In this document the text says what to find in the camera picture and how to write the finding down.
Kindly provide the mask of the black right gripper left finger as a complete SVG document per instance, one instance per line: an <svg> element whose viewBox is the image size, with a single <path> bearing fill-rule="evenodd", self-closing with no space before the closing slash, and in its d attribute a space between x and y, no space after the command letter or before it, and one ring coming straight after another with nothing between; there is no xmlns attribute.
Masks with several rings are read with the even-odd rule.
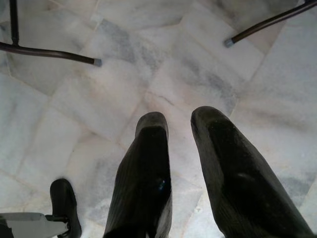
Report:
<svg viewBox="0 0 317 238"><path fill-rule="evenodd" d="M171 223L168 127L162 113L150 112L119 164L104 237L166 238Z"/></svg>

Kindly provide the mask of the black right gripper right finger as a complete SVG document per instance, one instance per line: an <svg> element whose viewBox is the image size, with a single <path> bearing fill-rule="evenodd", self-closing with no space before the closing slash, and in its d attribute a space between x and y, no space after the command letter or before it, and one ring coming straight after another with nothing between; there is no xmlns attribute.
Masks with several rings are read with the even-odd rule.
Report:
<svg viewBox="0 0 317 238"><path fill-rule="evenodd" d="M191 115L213 218L226 238L312 238L277 176L230 119L202 106Z"/></svg>

